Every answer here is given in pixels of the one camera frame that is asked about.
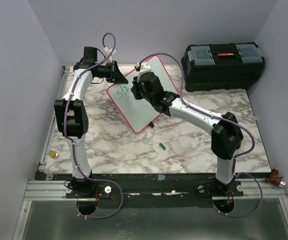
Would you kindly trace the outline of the whiteboard with pink frame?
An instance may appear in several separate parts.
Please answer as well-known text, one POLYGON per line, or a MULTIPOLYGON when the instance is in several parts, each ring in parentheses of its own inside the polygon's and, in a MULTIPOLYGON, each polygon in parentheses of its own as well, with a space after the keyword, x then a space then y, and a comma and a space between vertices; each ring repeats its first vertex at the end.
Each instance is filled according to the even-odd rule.
MULTIPOLYGON (((150 57, 144 64, 148 64, 154 74, 159 77, 165 91, 178 93, 173 80, 159 56, 150 57)), ((138 75, 139 72, 133 69, 124 75, 128 80, 127 84, 113 84, 107 89, 108 96, 135 133, 140 133, 150 122, 160 115, 145 99, 135 99, 131 88, 133 87, 134 77, 138 75)))

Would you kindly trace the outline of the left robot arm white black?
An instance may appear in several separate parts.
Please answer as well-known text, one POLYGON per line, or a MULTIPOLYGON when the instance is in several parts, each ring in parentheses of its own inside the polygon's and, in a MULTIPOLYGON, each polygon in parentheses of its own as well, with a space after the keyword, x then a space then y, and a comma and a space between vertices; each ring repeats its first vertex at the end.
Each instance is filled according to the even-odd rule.
POLYGON ((73 66, 73 82, 68 92, 54 102, 58 131, 66 138, 69 146, 73 172, 72 180, 80 182, 77 191, 85 198, 91 197, 95 185, 87 179, 92 177, 88 163, 85 138, 89 129, 89 119, 84 99, 94 78, 105 79, 108 83, 128 84, 129 81, 119 70, 112 55, 117 51, 104 47, 104 60, 98 63, 98 49, 86 46, 83 57, 73 66))

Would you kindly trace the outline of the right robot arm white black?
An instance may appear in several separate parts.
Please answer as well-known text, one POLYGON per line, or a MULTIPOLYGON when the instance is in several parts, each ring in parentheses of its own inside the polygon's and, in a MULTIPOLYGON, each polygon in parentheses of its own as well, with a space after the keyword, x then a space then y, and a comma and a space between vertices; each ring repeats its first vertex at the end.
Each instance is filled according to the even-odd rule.
POLYGON ((180 95, 164 90, 161 81, 152 71, 135 76, 131 92, 136 100, 146 100, 156 112, 184 120, 211 136, 211 150, 217 157, 214 191, 225 196, 232 190, 235 179, 234 155, 241 147, 243 134, 236 125, 237 119, 231 112, 226 114, 207 113, 202 108, 189 107, 180 95))

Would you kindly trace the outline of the green marker cap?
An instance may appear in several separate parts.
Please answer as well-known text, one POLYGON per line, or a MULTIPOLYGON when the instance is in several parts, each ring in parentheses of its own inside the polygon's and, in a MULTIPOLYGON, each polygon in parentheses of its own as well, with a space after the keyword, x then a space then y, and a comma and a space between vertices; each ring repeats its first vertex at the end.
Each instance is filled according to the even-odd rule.
POLYGON ((165 147, 162 143, 159 143, 159 146, 160 146, 163 150, 166 150, 166 147, 165 147))

